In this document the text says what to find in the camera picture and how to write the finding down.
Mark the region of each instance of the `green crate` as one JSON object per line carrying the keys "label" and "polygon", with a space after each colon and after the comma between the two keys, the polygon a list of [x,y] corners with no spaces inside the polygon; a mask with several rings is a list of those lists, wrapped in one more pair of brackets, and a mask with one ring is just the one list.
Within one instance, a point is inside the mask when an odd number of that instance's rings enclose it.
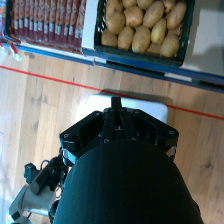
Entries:
{"label": "green crate", "polygon": [[195,0],[185,0],[187,3],[187,11],[184,17],[182,24],[182,30],[180,34],[180,48],[177,52],[177,56],[173,58],[165,58],[158,54],[147,53],[139,54],[130,51],[124,51],[117,48],[105,47],[101,45],[101,35],[103,30],[106,28],[105,23],[105,11],[107,0],[99,0],[97,8],[97,19],[95,26],[95,35],[94,35],[94,48],[96,51],[103,52],[108,55],[115,57],[122,57],[124,59],[131,59],[141,62],[149,62],[153,64],[163,65],[163,66],[175,66],[179,67],[183,64],[185,54],[187,51],[188,39],[190,34],[190,28],[193,20],[193,12]]}

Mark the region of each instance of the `red package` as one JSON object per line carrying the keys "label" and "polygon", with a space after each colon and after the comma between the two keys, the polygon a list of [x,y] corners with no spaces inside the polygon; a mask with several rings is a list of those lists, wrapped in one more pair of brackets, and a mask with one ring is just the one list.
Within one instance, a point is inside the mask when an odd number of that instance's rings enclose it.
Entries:
{"label": "red package", "polygon": [[44,0],[39,0],[39,7],[40,9],[44,8]]}
{"label": "red package", "polygon": [[19,0],[19,4],[20,5],[24,5],[25,4],[25,0]]}
{"label": "red package", "polygon": [[73,0],[67,0],[66,12],[71,13]]}
{"label": "red package", "polygon": [[79,11],[81,0],[73,0],[72,2],[72,11]]}
{"label": "red package", "polygon": [[39,7],[39,0],[35,0],[35,4],[34,4],[35,8]]}
{"label": "red package", "polygon": [[54,42],[56,9],[50,10],[49,42]]}
{"label": "red package", "polygon": [[50,10],[50,8],[51,8],[51,0],[45,0],[44,9],[45,10]]}
{"label": "red package", "polygon": [[56,31],[55,40],[58,45],[60,45],[61,42],[63,41],[64,16],[65,16],[65,13],[60,13],[57,30],[55,30]]}
{"label": "red package", "polygon": [[30,24],[29,24],[29,37],[34,38],[34,7],[30,7]]}
{"label": "red package", "polygon": [[48,42],[49,22],[50,22],[50,11],[45,10],[45,13],[44,13],[44,41],[45,42]]}
{"label": "red package", "polygon": [[39,8],[34,8],[34,21],[33,21],[33,39],[38,40],[38,13]]}
{"label": "red package", "polygon": [[57,8],[57,10],[59,10],[61,13],[65,12],[66,9],[66,0],[58,0],[59,2],[59,8]]}
{"label": "red package", "polygon": [[19,6],[19,36],[24,36],[24,16],[25,16],[25,10],[24,5]]}
{"label": "red package", "polygon": [[30,0],[30,7],[34,7],[35,6],[35,0]]}
{"label": "red package", "polygon": [[30,5],[30,0],[25,0],[25,5]]}
{"label": "red package", "polygon": [[39,40],[44,39],[44,9],[39,8],[38,12],[38,38]]}
{"label": "red package", "polygon": [[19,5],[14,4],[14,35],[18,36],[19,34]]}
{"label": "red package", "polygon": [[74,42],[74,30],[78,18],[78,11],[80,7],[80,0],[73,0],[72,3],[72,12],[69,24],[69,31],[68,31],[68,44],[73,45]]}
{"label": "red package", "polygon": [[68,30],[69,30],[70,18],[71,18],[71,13],[66,13],[65,24],[64,24],[64,28],[63,28],[63,43],[64,43],[64,45],[66,45],[67,41],[68,41]]}
{"label": "red package", "polygon": [[74,42],[73,42],[74,48],[76,51],[81,51],[85,12],[86,12],[86,0],[82,0],[80,8],[79,8],[79,16],[77,19],[77,24],[75,28],[75,34],[74,34],[75,35]]}
{"label": "red package", "polygon": [[24,20],[25,37],[29,36],[29,23],[30,23],[30,6],[25,5],[25,20]]}
{"label": "red package", "polygon": [[57,0],[51,0],[51,10],[55,10],[57,8]]}

